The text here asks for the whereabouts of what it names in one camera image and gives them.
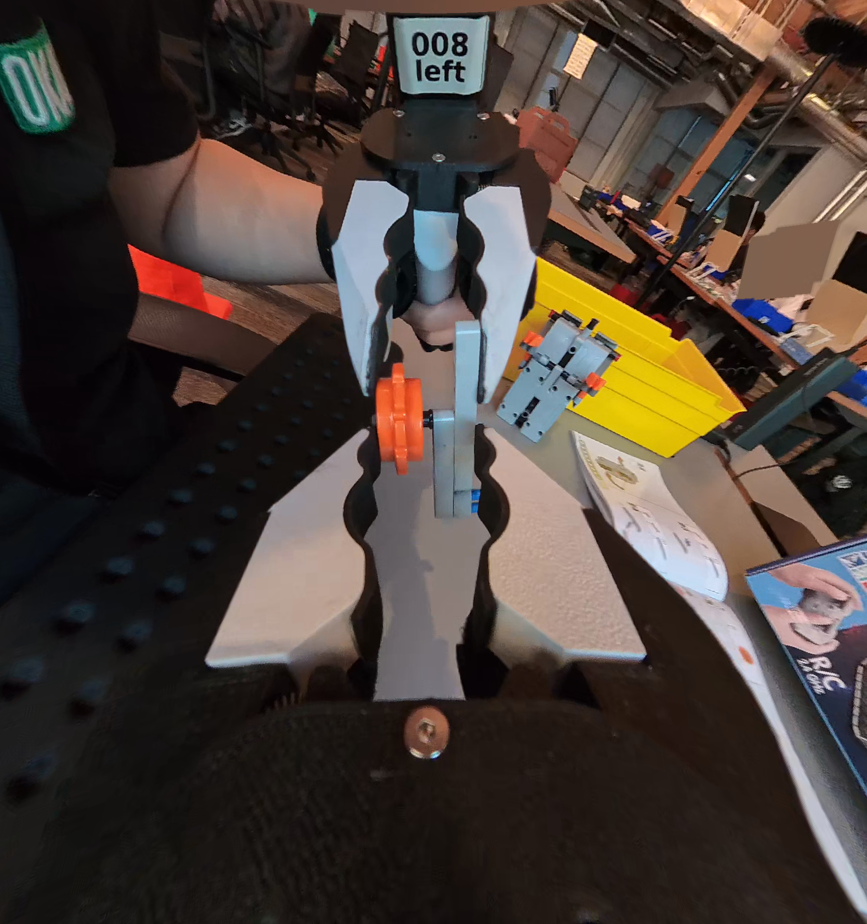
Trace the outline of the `orange gear wheel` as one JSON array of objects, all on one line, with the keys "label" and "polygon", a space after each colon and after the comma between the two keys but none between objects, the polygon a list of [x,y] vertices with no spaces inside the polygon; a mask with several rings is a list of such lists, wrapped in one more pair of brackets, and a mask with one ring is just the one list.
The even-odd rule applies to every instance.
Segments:
[{"label": "orange gear wheel", "polygon": [[391,375],[381,377],[375,389],[375,429],[383,463],[391,463],[399,476],[412,463],[422,461],[425,445],[425,407],[422,382],[405,373],[402,362]]}]

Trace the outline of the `blue robot kit box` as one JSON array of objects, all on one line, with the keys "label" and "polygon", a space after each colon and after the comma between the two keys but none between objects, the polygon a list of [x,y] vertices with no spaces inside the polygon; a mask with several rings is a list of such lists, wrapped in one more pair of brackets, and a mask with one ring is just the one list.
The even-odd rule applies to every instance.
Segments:
[{"label": "blue robot kit box", "polygon": [[745,580],[867,798],[867,535]]}]

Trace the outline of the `black disc-topped pole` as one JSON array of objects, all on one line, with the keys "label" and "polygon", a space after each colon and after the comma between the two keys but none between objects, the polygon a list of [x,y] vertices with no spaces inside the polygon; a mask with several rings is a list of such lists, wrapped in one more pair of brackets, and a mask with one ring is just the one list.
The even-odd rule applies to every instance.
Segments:
[{"label": "black disc-topped pole", "polygon": [[785,108],[768,125],[768,130],[757,147],[739,164],[738,169],[708,203],[695,225],[682,228],[681,237],[672,248],[669,260],[660,265],[649,278],[647,285],[638,296],[638,305],[653,292],[665,274],[676,266],[681,255],[686,252],[694,240],[694,236],[701,235],[709,229],[723,202],[730,197],[742,175],[765,150],[772,146],[775,134],[812,94],[825,71],[833,64],[843,64],[857,70],[867,68],[867,30],[853,22],[834,16],[815,17],[804,26],[801,36],[809,51],[819,54],[818,63],[804,80],[794,84],[795,89]]}]

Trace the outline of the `open instruction booklet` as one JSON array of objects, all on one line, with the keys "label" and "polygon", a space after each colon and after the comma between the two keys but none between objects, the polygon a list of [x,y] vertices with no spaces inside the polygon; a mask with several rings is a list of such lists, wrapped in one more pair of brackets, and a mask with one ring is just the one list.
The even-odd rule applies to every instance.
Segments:
[{"label": "open instruction booklet", "polygon": [[772,728],[824,858],[856,909],[867,896],[797,755],[768,688],[763,666],[727,604],[727,567],[714,544],[677,503],[655,464],[570,431],[578,468],[604,519],[691,606],[743,677]]}]

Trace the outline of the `dark grey flat device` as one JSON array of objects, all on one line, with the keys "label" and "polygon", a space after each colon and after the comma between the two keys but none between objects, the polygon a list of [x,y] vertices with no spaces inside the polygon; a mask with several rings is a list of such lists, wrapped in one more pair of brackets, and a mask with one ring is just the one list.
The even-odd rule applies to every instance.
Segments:
[{"label": "dark grey flat device", "polygon": [[857,372],[858,366],[848,354],[823,349],[725,428],[723,438],[751,451],[846,384]]}]

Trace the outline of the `person's left forearm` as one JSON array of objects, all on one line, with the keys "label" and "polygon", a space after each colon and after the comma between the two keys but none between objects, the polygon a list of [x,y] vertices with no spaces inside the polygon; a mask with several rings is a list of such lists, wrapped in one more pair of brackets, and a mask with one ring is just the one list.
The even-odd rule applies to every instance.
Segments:
[{"label": "person's left forearm", "polygon": [[127,243],[153,257],[233,283],[331,282],[316,238],[321,189],[219,141],[114,167],[108,188]]}]

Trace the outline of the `grey robot model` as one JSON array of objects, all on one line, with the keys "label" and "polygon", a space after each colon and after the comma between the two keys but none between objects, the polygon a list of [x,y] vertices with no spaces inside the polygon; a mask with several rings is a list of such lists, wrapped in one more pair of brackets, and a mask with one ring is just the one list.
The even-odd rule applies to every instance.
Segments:
[{"label": "grey robot model", "polygon": [[497,418],[538,443],[565,410],[596,397],[621,356],[598,324],[597,318],[584,323],[567,310],[552,310],[542,330],[526,333],[519,375],[500,399]]}]

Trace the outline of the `yellow plastic bin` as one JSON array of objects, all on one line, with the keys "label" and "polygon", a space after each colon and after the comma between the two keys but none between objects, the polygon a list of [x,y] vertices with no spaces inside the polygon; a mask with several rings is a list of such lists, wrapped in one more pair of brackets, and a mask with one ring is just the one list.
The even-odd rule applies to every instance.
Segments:
[{"label": "yellow plastic bin", "polygon": [[567,310],[600,334],[620,359],[601,374],[598,396],[567,409],[658,456],[672,457],[744,408],[696,345],[575,275],[538,258],[534,305],[518,338],[540,333],[551,311]]}]

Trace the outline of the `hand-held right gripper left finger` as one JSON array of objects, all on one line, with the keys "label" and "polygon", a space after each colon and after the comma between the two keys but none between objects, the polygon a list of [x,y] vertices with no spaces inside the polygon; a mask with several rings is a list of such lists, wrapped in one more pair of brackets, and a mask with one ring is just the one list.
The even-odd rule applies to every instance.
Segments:
[{"label": "hand-held right gripper left finger", "polygon": [[273,504],[208,668],[279,665],[299,687],[334,668],[372,696],[383,607],[366,534],[378,515],[380,468],[375,430],[359,430]]}]

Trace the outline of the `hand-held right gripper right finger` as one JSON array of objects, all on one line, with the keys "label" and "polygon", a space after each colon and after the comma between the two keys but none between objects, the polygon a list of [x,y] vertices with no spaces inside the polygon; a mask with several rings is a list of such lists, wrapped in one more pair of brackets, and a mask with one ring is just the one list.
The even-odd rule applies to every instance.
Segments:
[{"label": "hand-held right gripper right finger", "polygon": [[596,699],[584,664],[638,664],[646,650],[583,504],[482,424],[474,472],[487,538],[457,646],[464,697]]}]

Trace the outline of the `grey air duct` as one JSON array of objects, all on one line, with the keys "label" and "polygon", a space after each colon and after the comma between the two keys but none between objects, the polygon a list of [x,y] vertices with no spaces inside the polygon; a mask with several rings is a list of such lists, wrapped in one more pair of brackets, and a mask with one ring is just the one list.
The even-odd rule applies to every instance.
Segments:
[{"label": "grey air duct", "polygon": [[[768,84],[779,81],[782,85],[777,91],[763,91],[754,102],[754,115],[746,116],[744,120],[744,125],[752,132],[771,127],[812,73],[811,65],[783,41],[776,29],[770,24],[765,27],[767,32],[751,48],[731,38],[721,38],[713,49],[714,58],[721,62],[715,73],[716,84],[730,105],[735,106],[748,91],[748,86],[742,86],[735,80],[735,73],[745,72],[755,77],[766,68]],[[867,132],[844,118],[817,91],[809,93],[792,117],[805,123],[824,141],[867,166]]]}]

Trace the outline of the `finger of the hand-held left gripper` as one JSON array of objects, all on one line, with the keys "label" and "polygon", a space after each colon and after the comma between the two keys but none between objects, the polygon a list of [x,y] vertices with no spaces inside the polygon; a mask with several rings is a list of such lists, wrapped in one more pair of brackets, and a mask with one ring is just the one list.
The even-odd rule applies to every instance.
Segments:
[{"label": "finger of the hand-held left gripper", "polygon": [[408,194],[383,179],[356,180],[331,253],[347,350],[368,398],[389,353],[398,269],[413,251]]},{"label": "finger of the hand-held left gripper", "polygon": [[485,188],[464,200],[459,256],[469,267],[464,299],[482,334],[477,399],[487,403],[516,346],[536,266],[520,189]]}]

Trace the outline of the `grey beam assembly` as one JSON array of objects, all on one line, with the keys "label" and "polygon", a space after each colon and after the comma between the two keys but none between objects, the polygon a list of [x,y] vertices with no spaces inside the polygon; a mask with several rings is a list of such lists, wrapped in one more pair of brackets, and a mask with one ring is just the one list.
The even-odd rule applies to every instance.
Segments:
[{"label": "grey beam assembly", "polygon": [[465,518],[477,503],[475,431],[479,405],[482,330],[477,320],[454,326],[454,401],[432,412],[433,503],[439,519]]}]

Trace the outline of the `person's left hand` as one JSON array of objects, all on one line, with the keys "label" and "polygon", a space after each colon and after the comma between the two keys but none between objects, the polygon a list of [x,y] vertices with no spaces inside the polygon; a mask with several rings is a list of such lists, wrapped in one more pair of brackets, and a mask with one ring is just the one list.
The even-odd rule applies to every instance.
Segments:
[{"label": "person's left hand", "polygon": [[454,346],[455,323],[463,317],[461,301],[449,297],[436,305],[414,301],[401,315],[425,352],[450,352]]}]

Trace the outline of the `orange traffic cone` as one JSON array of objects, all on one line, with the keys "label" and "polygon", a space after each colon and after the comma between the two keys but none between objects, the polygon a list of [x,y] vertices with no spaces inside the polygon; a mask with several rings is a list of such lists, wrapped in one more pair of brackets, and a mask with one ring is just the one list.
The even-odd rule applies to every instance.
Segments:
[{"label": "orange traffic cone", "polygon": [[194,308],[221,320],[232,316],[231,302],[204,291],[202,277],[195,271],[176,266],[128,246],[140,294],[152,295],[175,304]]}]

